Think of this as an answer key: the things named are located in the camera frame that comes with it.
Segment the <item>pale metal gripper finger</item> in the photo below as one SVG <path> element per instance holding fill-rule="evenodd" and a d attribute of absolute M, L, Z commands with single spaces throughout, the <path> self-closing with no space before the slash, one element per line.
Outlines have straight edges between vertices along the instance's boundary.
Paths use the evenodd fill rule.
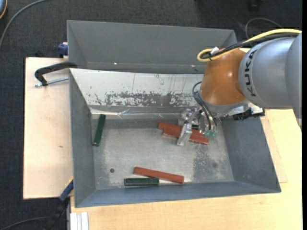
<path fill-rule="evenodd" d="M 188 140 L 188 125 L 184 125 L 177 139 L 177 145 L 185 145 Z"/>
<path fill-rule="evenodd" d="M 185 145 L 192 135 L 192 127 L 191 126 L 183 126 L 181 132 L 181 145 Z"/>

